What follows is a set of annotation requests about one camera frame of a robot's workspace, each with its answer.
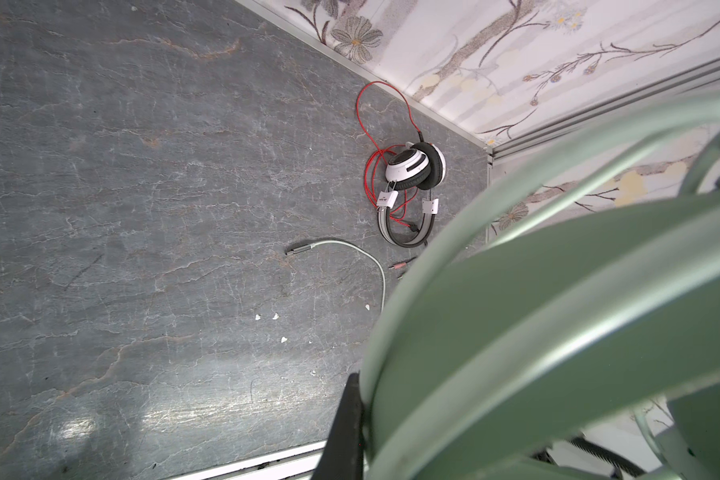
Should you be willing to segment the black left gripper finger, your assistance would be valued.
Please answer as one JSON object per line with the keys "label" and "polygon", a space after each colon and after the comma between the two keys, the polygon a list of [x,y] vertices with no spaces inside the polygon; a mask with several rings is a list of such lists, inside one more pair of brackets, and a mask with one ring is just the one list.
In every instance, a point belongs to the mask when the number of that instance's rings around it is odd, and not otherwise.
{"label": "black left gripper finger", "polygon": [[363,478],[363,403],[359,373],[349,375],[328,439],[312,480],[357,480]]}

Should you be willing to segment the mint green headphones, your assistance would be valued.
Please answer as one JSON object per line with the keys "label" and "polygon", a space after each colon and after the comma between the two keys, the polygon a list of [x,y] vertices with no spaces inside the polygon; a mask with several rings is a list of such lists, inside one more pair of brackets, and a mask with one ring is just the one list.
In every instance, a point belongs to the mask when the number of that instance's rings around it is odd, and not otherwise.
{"label": "mint green headphones", "polygon": [[360,372],[372,479],[488,479],[554,468],[535,451],[663,395],[684,446],[662,477],[720,479],[720,178],[458,252],[505,209],[598,153],[652,149],[720,124],[720,93],[574,135],[486,189],[389,299]]}

